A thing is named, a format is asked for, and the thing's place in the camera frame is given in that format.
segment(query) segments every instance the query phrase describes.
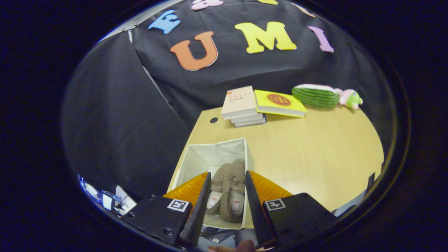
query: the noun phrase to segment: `book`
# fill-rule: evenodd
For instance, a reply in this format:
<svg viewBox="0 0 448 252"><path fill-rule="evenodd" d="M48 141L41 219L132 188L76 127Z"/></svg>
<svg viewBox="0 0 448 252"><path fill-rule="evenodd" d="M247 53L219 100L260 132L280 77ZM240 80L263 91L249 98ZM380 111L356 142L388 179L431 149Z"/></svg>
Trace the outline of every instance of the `book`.
<svg viewBox="0 0 448 252"><path fill-rule="evenodd" d="M243 127L243 126L266 123L266 114L262 114L262 115L263 115L262 119L246 121L246 122L237 122L237 123L235 123L235 127Z"/></svg>
<svg viewBox="0 0 448 252"><path fill-rule="evenodd" d="M302 102L292 95L255 90L255 102L259 113L304 117L307 110Z"/></svg>
<svg viewBox="0 0 448 252"><path fill-rule="evenodd" d="M225 120L257 114L252 86L227 91L221 115Z"/></svg>
<svg viewBox="0 0 448 252"><path fill-rule="evenodd" d="M256 113L255 115L251 116L244 116L244 117L235 117L230 119L232 123L237 122L247 122L247 121L253 121L253 120L260 120L263 119L263 113Z"/></svg>

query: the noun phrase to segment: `wooden table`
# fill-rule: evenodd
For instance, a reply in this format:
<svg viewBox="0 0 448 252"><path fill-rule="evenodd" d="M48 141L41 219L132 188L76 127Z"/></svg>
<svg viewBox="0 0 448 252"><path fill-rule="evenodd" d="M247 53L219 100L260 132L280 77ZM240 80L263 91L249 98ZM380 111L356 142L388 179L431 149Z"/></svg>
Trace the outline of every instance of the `wooden table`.
<svg viewBox="0 0 448 252"><path fill-rule="evenodd" d="M292 194L306 192L327 210L335 210L367 188L381 173L383 147L361 109L336 106L310 109L304 118L266 114L267 123L236 128L222 108L202 111L174 171L189 144L217 143L244 137L254 171Z"/></svg>

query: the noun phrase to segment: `screw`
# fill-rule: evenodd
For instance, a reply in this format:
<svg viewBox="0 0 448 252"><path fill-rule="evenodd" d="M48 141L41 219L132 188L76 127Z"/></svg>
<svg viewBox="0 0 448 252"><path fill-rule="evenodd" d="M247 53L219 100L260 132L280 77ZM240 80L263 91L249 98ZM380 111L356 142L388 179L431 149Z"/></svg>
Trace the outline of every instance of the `screw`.
<svg viewBox="0 0 448 252"><path fill-rule="evenodd" d="M168 236L173 236L174 232L169 230L169 229L167 229L167 230L165 230L165 234L168 235Z"/></svg>

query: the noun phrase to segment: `black cloth backdrop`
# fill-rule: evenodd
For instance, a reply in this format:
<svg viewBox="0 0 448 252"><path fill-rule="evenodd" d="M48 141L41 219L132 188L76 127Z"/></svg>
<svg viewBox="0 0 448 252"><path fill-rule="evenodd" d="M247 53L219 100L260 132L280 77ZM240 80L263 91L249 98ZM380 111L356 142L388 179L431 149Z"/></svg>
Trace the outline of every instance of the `black cloth backdrop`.
<svg viewBox="0 0 448 252"><path fill-rule="evenodd" d="M306 15L289 2L278 2L227 0L194 11L189 1L183 1L132 29L132 43L123 32L95 46L75 71L63 110L63 137L75 172L98 189L114 191L118 184L137 198L164 194L201 111L222 106L227 90L247 85L288 94L303 83L355 89L364 100L361 109L377 130L386 156L394 104L383 72L342 29ZM149 30L169 9L181 23L168 34L157 28ZM285 24L297 49L274 47L248 54L246 38L234 26L251 22L265 30L271 21ZM319 48L308 26L324 31L334 53ZM214 32L217 60L198 71L183 69L170 48L190 40L193 56L200 59L205 50L194 36L205 31Z"/></svg>
<svg viewBox="0 0 448 252"><path fill-rule="evenodd" d="M163 195L190 131L167 106L121 33L84 58L67 89L62 129L69 164L97 189Z"/></svg>

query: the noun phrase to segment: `slipper pair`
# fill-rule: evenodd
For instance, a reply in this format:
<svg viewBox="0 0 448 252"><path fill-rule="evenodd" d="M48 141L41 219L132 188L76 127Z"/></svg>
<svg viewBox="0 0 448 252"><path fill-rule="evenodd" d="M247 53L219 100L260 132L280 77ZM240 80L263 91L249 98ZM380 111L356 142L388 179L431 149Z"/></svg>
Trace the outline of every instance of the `slipper pair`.
<svg viewBox="0 0 448 252"><path fill-rule="evenodd" d="M211 180L211 193L206 214L217 215L226 222L243 219L246 164L237 160L222 165Z"/></svg>

